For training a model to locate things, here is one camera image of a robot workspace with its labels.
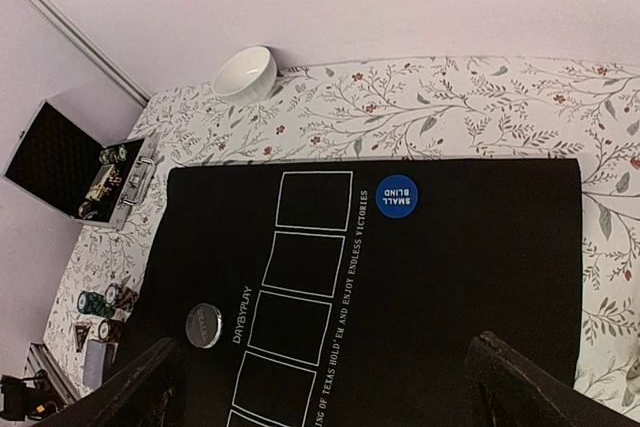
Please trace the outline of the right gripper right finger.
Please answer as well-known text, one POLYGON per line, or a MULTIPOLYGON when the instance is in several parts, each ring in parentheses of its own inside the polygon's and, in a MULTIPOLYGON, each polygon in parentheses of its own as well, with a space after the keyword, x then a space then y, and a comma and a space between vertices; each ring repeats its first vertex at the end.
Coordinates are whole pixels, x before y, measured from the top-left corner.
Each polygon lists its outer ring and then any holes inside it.
POLYGON ((559 382, 491 332, 465 358, 471 426, 636 426, 559 382))

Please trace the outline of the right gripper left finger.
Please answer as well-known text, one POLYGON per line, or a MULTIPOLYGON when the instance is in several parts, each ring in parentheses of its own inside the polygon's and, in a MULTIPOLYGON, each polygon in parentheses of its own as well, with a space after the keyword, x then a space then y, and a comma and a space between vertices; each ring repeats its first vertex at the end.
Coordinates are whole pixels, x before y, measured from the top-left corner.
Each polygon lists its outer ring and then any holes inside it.
POLYGON ((181 426, 183 355, 163 338, 90 395, 41 426, 181 426))

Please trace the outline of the clear dealer button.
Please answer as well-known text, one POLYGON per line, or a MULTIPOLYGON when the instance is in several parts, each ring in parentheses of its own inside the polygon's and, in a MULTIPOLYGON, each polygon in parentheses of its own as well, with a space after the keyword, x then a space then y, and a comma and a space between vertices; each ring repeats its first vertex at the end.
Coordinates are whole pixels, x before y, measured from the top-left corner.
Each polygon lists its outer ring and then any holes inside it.
POLYGON ((213 347, 222 333, 222 315, 220 310, 208 303, 194 306, 187 315, 185 333, 188 341, 197 348, 213 347))

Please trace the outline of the blue small blind button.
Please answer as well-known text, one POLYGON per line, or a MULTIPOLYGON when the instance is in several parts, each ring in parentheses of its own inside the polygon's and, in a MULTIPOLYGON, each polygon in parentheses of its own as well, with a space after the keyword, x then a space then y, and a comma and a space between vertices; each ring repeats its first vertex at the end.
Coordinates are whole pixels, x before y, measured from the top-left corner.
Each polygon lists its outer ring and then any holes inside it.
POLYGON ((379 183, 375 200, 382 215, 390 219, 403 219, 418 205, 418 187, 410 177, 394 174, 379 183))

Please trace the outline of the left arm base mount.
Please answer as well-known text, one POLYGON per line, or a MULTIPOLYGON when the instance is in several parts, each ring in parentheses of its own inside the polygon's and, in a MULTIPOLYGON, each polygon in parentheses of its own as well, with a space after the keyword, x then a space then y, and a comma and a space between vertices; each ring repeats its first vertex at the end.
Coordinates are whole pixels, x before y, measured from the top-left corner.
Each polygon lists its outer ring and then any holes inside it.
POLYGON ((25 380, 9 375, 1 376, 1 395, 1 418, 7 421, 40 421, 51 401, 46 388, 28 387, 25 380))

